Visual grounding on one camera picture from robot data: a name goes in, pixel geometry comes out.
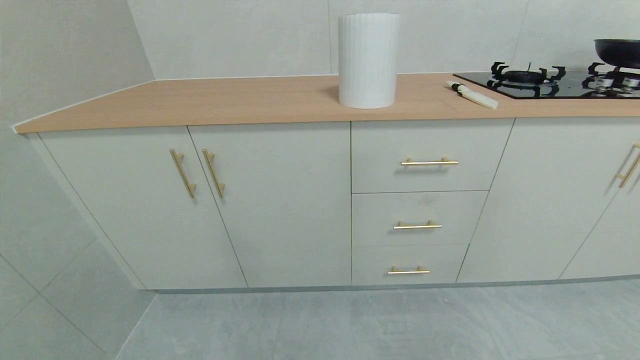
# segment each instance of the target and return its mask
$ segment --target white vase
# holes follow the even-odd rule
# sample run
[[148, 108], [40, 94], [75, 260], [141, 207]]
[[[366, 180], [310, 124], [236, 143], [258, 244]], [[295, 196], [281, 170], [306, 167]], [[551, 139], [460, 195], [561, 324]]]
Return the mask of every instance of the white vase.
[[400, 15], [360, 13], [338, 19], [340, 103], [375, 109], [396, 101]]

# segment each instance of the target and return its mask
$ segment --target pan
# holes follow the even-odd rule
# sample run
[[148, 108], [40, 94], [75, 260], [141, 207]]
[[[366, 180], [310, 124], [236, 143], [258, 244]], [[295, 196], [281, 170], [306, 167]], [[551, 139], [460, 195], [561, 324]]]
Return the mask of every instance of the pan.
[[609, 65], [640, 69], [640, 40], [597, 39], [596, 53]]

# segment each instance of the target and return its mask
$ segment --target knife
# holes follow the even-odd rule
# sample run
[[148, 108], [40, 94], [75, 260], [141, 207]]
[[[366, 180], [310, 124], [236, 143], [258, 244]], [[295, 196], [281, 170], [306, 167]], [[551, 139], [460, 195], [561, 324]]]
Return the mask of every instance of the knife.
[[466, 87], [462, 83], [457, 83], [455, 81], [447, 81], [447, 85], [449, 85], [455, 92], [460, 94], [465, 99], [471, 100], [474, 103], [484, 106], [485, 108], [489, 108], [495, 110], [498, 108], [498, 102], [493, 100], [490, 97], [484, 96], [479, 92], [475, 92], [470, 88]]

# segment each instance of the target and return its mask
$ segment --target black glass cooktop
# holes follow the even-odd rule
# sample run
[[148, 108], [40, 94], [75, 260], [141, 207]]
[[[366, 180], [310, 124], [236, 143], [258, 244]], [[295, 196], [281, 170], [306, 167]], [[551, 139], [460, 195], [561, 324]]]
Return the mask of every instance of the black glass cooktop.
[[640, 99], [640, 74], [622, 72], [619, 68], [599, 72], [594, 63], [588, 71], [565, 71], [554, 67], [555, 75], [546, 69], [505, 71], [507, 66], [495, 63], [491, 72], [463, 72], [454, 76], [514, 99]]

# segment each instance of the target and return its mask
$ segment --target gold bar handle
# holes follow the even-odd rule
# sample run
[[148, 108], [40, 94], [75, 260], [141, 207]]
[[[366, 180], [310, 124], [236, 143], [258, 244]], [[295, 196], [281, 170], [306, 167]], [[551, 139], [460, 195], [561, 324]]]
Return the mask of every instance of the gold bar handle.
[[202, 154], [204, 154], [204, 158], [207, 162], [207, 167], [209, 167], [209, 173], [211, 174], [213, 183], [216, 185], [216, 190], [218, 191], [218, 195], [222, 199], [224, 198], [222, 191], [225, 189], [225, 184], [218, 182], [218, 177], [216, 177], [216, 172], [213, 170], [213, 165], [211, 165], [211, 162], [213, 161], [213, 157], [215, 156], [215, 154], [213, 152], [209, 152], [207, 149], [202, 149]]
[[[635, 143], [634, 147], [640, 149], [640, 143]], [[625, 187], [625, 185], [627, 184], [627, 181], [629, 181], [629, 179], [631, 178], [631, 175], [634, 173], [634, 171], [636, 171], [638, 164], [640, 164], [640, 152], [638, 153], [638, 156], [634, 160], [634, 163], [631, 164], [631, 167], [629, 168], [629, 171], [627, 172], [626, 175], [623, 175], [619, 172], [616, 174], [616, 177], [622, 180], [620, 182], [620, 188]]]
[[430, 273], [429, 270], [423, 268], [422, 266], [418, 265], [418, 267], [415, 270], [409, 270], [409, 271], [402, 271], [402, 270], [398, 270], [396, 269], [395, 266], [391, 266], [391, 271], [387, 272], [387, 274], [389, 275], [401, 275], [401, 274], [428, 274]]
[[423, 225], [407, 225], [402, 221], [398, 221], [398, 224], [394, 226], [394, 230], [407, 230], [407, 229], [439, 229], [442, 224], [436, 224], [432, 220], [427, 221]]
[[459, 161], [449, 160], [446, 156], [442, 157], [440, 161], [414, 161], [411, 158], [407, 158], [406, 161], [402, 161], [400, 165], [404, 167], [414, 167], [414, 166], [429, 166], [429, 165], [457, 165]]
[[171, 153], [171, 157], [173, 158], [173, 162], [175, 163], [175, 167], [178, 168], [178, 173], [182, 178], [182, 182], [184, 183], [184, 187], [187, 188], [187, 192], [189, 193], [189, 197], [192, 199], [195, 197], [194, 191], [196, 190], [196, 184], [191, 184], [189, 179], [187, 179], [187, 175], [184, 173], [184, 169], [182, 167], [182, 159], [184, 158], [183, 153], [176, 153], [174, 149], [169, 150]]

